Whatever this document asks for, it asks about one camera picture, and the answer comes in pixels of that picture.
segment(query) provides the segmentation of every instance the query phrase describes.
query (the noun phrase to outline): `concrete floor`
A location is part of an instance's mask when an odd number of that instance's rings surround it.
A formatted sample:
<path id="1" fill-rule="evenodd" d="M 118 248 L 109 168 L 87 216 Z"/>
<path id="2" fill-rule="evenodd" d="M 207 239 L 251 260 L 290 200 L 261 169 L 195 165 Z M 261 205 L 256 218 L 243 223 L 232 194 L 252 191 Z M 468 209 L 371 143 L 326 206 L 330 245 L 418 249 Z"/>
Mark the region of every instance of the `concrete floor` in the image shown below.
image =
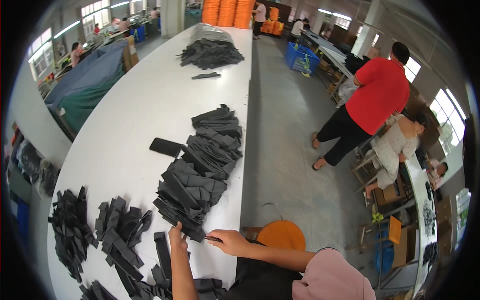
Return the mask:
<path id="1" fill-rule="evenodd" d="M 316 75 L 304 77 L 284 61 L 285 39 L 262 36 L 253 42 L 252 81 L 245 153 L 242 227 L 262 227 L 275 220 L 297 224 L 306 250 L 333 247 L 375 285 L 374 252 L 344 247 L 358 243 L 359 225 L 371 222 L 348 154 L 336 167 L 313 171 L 311 165 L 336 140 L 311 146 L 335 112 L 326 87 Z"/>

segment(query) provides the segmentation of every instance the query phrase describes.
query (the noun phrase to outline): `red polo shirt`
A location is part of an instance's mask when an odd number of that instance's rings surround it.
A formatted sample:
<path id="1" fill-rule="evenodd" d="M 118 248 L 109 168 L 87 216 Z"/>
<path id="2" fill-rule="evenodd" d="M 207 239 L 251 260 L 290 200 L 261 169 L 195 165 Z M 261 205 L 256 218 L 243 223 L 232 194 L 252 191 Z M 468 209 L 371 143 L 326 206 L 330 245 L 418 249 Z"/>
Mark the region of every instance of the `red polo shirt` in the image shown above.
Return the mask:
<path id="1" fill-rule="evenodd" d="M 395 110 L 401 112 L 407 103 L 410 85 L 405 69 L 396 60 L 375 58 L 355 76 L 361 86 L 345 107 L 355 123 L 374 135 Z"/>

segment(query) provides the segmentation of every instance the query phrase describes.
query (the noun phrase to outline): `blue bin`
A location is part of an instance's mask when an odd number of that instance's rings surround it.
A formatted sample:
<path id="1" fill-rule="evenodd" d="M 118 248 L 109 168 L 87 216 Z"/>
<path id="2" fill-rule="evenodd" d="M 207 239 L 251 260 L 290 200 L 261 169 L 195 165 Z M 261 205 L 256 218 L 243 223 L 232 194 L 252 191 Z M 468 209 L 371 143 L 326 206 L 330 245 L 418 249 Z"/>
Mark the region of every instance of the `blue bin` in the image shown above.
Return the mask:
<path id="1" fill-rule="evenodd" d="M 312 74 L 320 59 L 307 47 L 289 42 L 285 62 L 292 70 Z"/>
<path id="2" fill-rule="evenodd" d="M 130 30 L 130 35 L 133 36 L 135 44 L 145 41 L 145 25 Z"/>

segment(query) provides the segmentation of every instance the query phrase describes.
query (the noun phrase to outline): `hand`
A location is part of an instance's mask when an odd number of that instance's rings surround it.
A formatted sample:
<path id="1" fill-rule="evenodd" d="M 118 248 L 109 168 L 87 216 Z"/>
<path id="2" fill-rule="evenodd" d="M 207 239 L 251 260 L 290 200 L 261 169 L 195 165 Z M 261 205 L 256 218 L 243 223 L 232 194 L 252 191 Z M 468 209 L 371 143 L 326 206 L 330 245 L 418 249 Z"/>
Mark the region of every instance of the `hand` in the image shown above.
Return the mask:
<path id="1" fill-rule="evenodd" d="M 209 240 L 208 243 L 232 256 L 247 257 L 253 245 L 236 230 L 215 229 L 207 236 L 221 239 L 223 243 L 213 240 Z"/>
<path id="2" fill-rule="evenodd" d="M 187 244 L 187 235 L 184 234 L 183 238 L 181 237 L 181 227 L 182 224 L 180 221 L 177 222 L 177 225 L 175 227 L 172 226 L 170 228 L 170 231 L 168 232 L 168 237 L 170 238 L 170 245 L 172 249 L 177 248 L 177 249 L 182 249 L 182 250 L 187 250 L 188 249 L 188 244 Z"/>

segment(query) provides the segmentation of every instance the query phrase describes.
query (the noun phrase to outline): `black pants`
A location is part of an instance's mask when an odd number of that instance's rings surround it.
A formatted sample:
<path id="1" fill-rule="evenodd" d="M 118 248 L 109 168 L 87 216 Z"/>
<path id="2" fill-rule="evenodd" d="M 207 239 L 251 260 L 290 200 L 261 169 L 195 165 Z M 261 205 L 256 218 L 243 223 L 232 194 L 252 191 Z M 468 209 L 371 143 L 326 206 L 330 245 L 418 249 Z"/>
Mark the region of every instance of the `black pants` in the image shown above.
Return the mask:
<path id="1" fill-rule="evenodd" d="M 317 134 L 320 142 L 330 141 L 337 137 L 340 137 L 340 140 L 324 156 L 327 163 L 332 166 L 336 166 L 348 152 L 366 141 L 371 135 L 352 120 L 347 108 L 342 105 Z"/>
<path id="2" fill-rule="evenodd" d="M 262 27 L 264 23 L 263 22 L 255 22 L 253 24 L 253 35 L 254 36 L 259 36 L 260 35 L 260 28 Z"/>

